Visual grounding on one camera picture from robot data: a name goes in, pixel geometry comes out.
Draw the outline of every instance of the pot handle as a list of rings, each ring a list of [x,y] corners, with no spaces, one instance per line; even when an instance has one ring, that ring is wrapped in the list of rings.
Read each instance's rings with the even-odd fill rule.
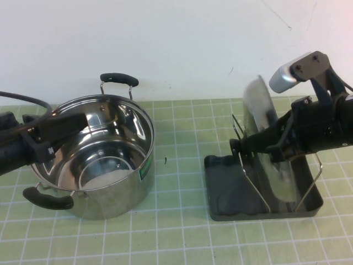
[[[100,75],[100,80],[101,80],[100,91],[102,94],[104,94],[104,90],[103,90],[104,83],[113,82],[113,83],[129,85],[130,86],[129,95],[131,100],[132,100],[131,89],[133,87],[138,86],[138,80],[136,78],[126,75],[124,73],[102,73]]]
[[[73,199],[71,195],[57,198],[40,193],[37,187],[24,189],[22,195],[34,205],[49,210],[68,210],[73,207]]]

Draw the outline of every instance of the table surface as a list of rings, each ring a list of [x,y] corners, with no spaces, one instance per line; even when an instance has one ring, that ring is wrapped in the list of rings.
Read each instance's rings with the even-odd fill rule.
[[[295,98],[274,98],[279,115]],[[130,212],[89,221],[33,206],[28,167],[0,176],[0,264],[353,264],[353,149],[321,152],[314,218],[215,222],[208,214],[207,155],[230,154],[240,99],[143,102],[157,131],[155,185]],[[35,106],[2,107],[17,117]],[[314,173],[318,165],[308,162]]]

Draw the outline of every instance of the pot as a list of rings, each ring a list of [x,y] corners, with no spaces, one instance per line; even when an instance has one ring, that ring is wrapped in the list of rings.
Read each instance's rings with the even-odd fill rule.
[[[64,103],[52,115],[85,113],[88,126],[46,163],[31,165],[39,179],[23,191],[33,204],[69,210],[85,219],[108,219],[131,210],[150,191],[155,132],[151,118],[132,100],[138,80],[120,73],[100,76],[101,94]],[[130,99],[104,94],[103,84],[130,86]],[[42,194],[39,188],[56,191]]]

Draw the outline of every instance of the black cable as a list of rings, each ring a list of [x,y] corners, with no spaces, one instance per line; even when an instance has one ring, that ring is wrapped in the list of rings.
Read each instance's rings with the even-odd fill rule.
[[[346,82],[344,82],[344,81],[342,80],[342,78],[340,78],[340,77],[336,74],[336,72],[335,72],[335,70],[333,70],[333,68],[331,68],[331,69],[332,69],[333,73],[337,76],[337,78],[342,82],[342,84],[343,84],[346,88],[348,88],[350,91],[353,92],[353,88],[352,88],[349,84],[347,84]]]
[[[18,127],[10,128],[5,131],[0,131],[0,137],[11,136],[11,134],[19,134],[22,131],[29,130],[33,127],[36,127],[40,122],[46,120],[51,116],[51,112],[52,112],[51,106],[49,105],[49,103],[46,103],[40,99],[31,98],[31,97],[18,95],[14,93],[3,92],[3,91],[0,91],[0,97],[19,99],[19,100],[34,103],[46,108],[46,112],[44,113],[44,115],[42,115],[38,119],[35,119],[33,121],[30,121],[29,123],[25,123],[24,125],[21,125]]]

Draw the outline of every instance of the tabletop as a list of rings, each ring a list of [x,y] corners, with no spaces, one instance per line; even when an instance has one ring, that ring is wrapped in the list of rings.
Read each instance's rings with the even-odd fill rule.
[[[279,115],[296,98],[274,98]],[[353,264],[353,149],[319,153],[324,205],[313,218],[215,222],[204,157],[229,155],[241,99],[141,102],[156,127],[154,186],[128,213],[79,219],[22,196],[29,167],[0,177],[0,264]],[[2,107],[17,118],[34,106]],[[312,172],[318,164],[308,156]]]

